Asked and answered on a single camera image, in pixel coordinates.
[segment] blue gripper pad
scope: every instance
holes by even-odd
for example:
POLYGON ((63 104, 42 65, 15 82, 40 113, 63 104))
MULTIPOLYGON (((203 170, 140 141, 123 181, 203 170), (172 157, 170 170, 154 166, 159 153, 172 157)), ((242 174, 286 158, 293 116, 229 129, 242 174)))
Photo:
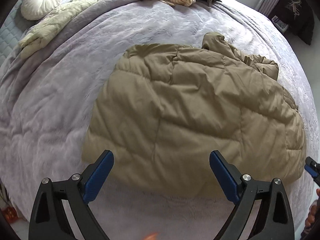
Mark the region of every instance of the blue gripper pad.
POLYGON ((318 173, 314 171, 310 166, 304 165, 304 169, 311 175, 313 179, 315 179, 318 176, 318 173))
POLYGON ((209 162, 226 198, 236 205, 240 198, 238 196, 238 189, 235 180, 214 152, 211 152, 209 162))
POLYGON ((84 186, 83 201, 87 205, 89 202, 96 199, 103 183, 108 177, 114 164, 113 153, 109 151, 107 155, 101 160, 97 168, 89 177, 84 186))

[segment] tan puffer jacket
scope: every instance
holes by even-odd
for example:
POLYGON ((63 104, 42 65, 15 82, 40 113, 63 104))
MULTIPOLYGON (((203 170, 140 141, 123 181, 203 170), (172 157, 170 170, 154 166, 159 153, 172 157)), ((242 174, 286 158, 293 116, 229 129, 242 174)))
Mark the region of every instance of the tan puffer jacket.
POLYGON ((207 33, 202 49, 133 46, 94 104, 83 159, 109 149, 121 182, 186 197, 222 195, 212 150, 254 179, 291 183, 302 175, 306 135, 277 76, 274 61, 218 33, 207 33))

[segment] jacket sleeve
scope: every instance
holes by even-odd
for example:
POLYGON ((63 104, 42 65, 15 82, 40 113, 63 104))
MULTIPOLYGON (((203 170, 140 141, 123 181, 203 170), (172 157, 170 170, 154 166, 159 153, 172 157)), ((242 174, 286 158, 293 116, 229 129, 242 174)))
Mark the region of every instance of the jacket sleeve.
POLYGON ((224 36, 220 33, 211 32, 205 34, 202 41, 202 48, 241 61, 274 80, 277 80, 278 78, 279 67, 275 61, 260 55, 247 55, 225 41, 224 36))

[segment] red object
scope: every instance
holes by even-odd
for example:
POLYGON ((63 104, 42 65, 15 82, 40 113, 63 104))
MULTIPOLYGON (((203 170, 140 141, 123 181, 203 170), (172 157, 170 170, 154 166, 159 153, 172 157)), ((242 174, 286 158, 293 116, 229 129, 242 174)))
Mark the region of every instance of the red object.
POLYGON ((13 207, 7 207, 1 212, 4 215, 5 220, 7 220, 9 224, 12 224, 19 219, 17 212, 13 207))
POLYGON ((143 238, 143 240, 157 240, 157 235, 158 235, 159 233, 153 233, 153 234, 151 234, 151 235, 148 235, 148 236, 146 236, 145 238, 143 238))

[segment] metal screw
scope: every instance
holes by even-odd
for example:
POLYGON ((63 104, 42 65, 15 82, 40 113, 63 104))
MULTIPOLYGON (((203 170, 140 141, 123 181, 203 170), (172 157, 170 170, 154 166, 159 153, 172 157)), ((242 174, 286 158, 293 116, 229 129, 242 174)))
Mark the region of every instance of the metal screw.
POLYGON ((249 181, 251 179, 251 176, 249 174, 244 174, 242 178, 246 181, 249 181))
POLYGON ((41 182, 42 184, 47 184, 49 182, 49 178, 44 178, 41 182))
POLYGON ((280 184, 281 184, 281 180, 278 179, 278 178, 275 178, 275 183, 278 184, 278 185, 280 185, 280 184))
POLYGON ((77 173, 73 174, 71 178, 72 178, 72 180, 78 180, 78 179, 80 179, 80 174, 77 174, 77 173))

